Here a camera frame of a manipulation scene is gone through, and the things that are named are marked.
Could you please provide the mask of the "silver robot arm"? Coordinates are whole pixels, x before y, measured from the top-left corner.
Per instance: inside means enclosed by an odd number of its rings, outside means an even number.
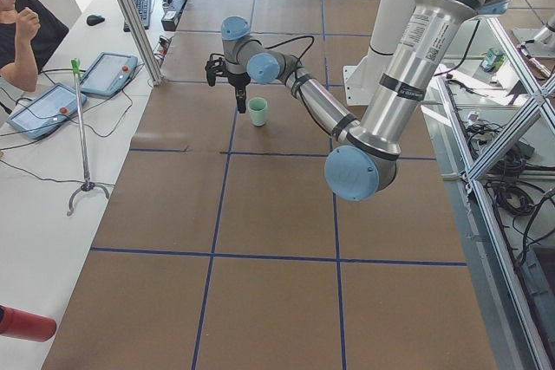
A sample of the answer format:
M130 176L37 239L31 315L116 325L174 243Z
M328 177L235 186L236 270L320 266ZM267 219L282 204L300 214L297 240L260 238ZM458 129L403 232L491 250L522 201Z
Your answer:
M240 16L221 25L222 74L269 84L280 81L313 120L337 141L325 178L340 198L361 201L389 186L397 173L400 137L425 98L429 82L460 26L506 11L509 0L381 0L376 25L387 28L388 61L369 87L362 118L348 111L301 60L264 47Z

